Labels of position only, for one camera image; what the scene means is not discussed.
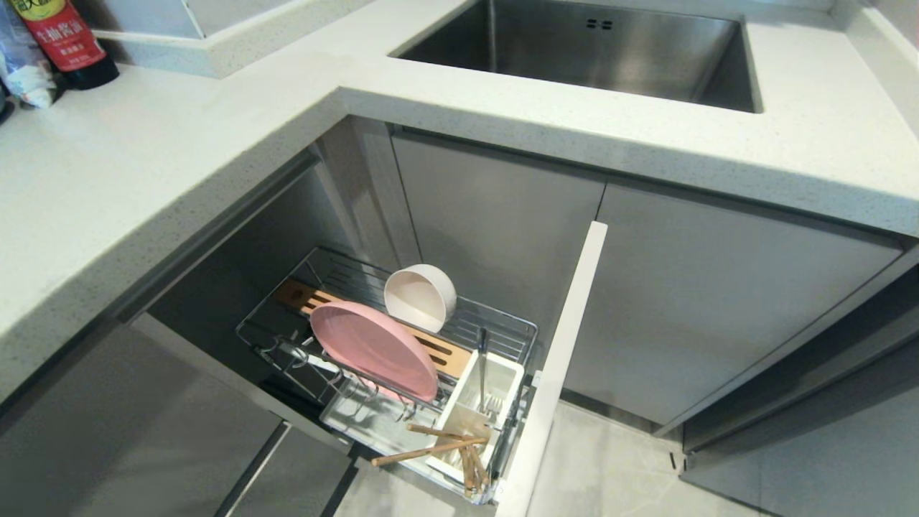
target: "soy sauce bottle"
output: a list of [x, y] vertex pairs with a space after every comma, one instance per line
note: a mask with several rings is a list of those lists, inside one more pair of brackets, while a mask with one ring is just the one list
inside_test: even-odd
[[9, 0], [71, 87], [88, 90], [118, 77], [118, 67], [70, 0]]

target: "wooden cutting board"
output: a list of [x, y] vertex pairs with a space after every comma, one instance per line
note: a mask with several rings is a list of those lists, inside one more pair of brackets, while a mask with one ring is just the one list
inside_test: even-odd
[[[309, 285], [292, 279], [285, 280], [272, 294], [272, 298], [305, 314], [312, 314], [313, 309], [322, 304], [341, 301], [341, 298], [337, 296], [313, 289]], [[431, 361], [434, 362], [434, 366], [439, 372], [446, 373], [457, 379], [460, 378], [472, 352], [437, 336], [432, 336], [423, 330], [418, 330], [405, 324], [403, 324], [403, 327], [425, 346], [428, 355], [431, 356]]]

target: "pink plate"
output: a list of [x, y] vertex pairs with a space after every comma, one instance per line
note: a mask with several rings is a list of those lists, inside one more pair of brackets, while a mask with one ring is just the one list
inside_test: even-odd
[[[389, 381], [425, 402], [437, 396], [434, 362], [424, 345], [391, 317], [366, 305], [331, 302], [316, 307], [310, 320], [312, 332], [336, 361]], [[389, 390], [381, 387], [380, 392]]]

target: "gray floor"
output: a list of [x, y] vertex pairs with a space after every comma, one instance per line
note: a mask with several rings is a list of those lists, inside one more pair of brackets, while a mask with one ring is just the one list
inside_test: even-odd
[[[669, 455], [678, 450], [676, 443], [561, 402], [528, 515], [759, 517], [681, 482]], [[480, 517], [494, 511], [471, 506], [405, 469], [364, 464], [335, 516]]]

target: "red label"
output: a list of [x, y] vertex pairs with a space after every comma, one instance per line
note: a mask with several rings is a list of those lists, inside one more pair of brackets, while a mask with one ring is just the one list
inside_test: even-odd
[[63, 72], [79, 70], [106, 57], [106, 52], [70, 2], [54, 16], [23, 21], [41, 49]]

